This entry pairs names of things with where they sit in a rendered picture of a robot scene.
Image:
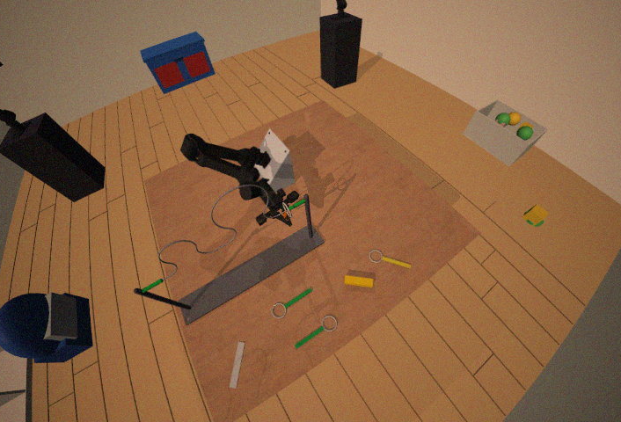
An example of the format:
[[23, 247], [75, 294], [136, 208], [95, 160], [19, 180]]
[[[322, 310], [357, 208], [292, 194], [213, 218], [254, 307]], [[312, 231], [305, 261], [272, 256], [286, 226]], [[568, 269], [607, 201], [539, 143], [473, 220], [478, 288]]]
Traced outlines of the yellow rectangular block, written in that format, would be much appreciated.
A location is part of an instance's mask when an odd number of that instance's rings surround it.
[[364, 278], [364, 277], [358, 278], [358, 277], [346, 276], [345, 275], [345, 277], [344, 277], [344, 284], [372, 288], [373, 287], [373, 279]]

